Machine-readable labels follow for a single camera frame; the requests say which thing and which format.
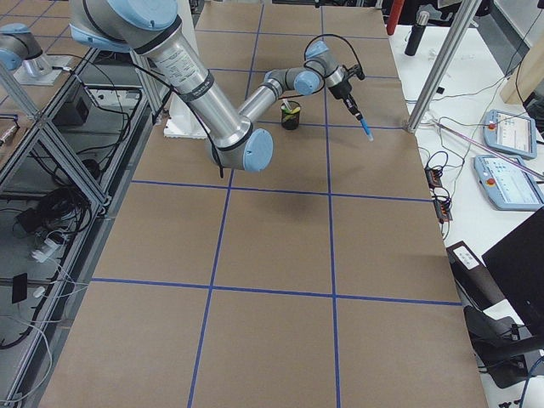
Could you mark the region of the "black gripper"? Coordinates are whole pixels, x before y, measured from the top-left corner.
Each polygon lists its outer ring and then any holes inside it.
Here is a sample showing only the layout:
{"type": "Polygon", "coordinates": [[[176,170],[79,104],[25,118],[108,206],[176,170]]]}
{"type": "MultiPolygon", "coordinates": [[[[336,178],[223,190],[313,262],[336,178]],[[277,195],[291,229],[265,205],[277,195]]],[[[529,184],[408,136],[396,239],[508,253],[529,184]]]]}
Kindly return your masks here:
{"type": "Polygon", "coordinates": [[[331,93],[335,99],[341,100],[347,107],[349,113],[357,120],[361,121],[361,112],[354,103],[351,95],[352,86],[348,79],[343,79],[338,84],[331,87],[331,93]]]}

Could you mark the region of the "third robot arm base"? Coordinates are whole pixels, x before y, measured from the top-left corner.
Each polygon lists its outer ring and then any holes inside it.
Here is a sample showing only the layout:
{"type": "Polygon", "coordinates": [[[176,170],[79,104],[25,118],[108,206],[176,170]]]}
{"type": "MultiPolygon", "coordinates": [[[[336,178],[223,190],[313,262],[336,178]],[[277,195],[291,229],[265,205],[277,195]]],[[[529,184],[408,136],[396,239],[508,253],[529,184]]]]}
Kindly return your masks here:
{"type": "Polygon", "coordinates": [[[1,63],[21,85],[52,87],[60,75],[53,68],[55,58],[43,50],[29,27],[22,23],[1,27],[1,63]]]}

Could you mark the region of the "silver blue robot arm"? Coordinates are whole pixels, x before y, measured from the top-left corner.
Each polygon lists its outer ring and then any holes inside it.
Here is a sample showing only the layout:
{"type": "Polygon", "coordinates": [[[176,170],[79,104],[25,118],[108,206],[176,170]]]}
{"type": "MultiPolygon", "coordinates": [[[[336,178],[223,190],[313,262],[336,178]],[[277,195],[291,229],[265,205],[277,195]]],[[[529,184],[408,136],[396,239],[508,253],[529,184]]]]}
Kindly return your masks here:
{"type": "Polygon", "coordinates": [[[352,77],[365,79],[359,61],[347,67],[337,61],[324,41],[314,41],[304,50],[301,67],[267,72],[263,82],[241,105],[239,113],[254,122],[288,91],[309,96],[325,87],[335,99],[345,104],[356,120],[362,121],[364,117],[351,94],[352,77]]]}
{"type": "Polygon", "coordinates": [[[260,172],[273,139],[256,120],[278,99],[273,82],[234,107],[184,37],[174,1],[71,1],[71,35],[90,48],[130,52],[154,62],[210,133],[210,154],[225,168],[260,172]]]}

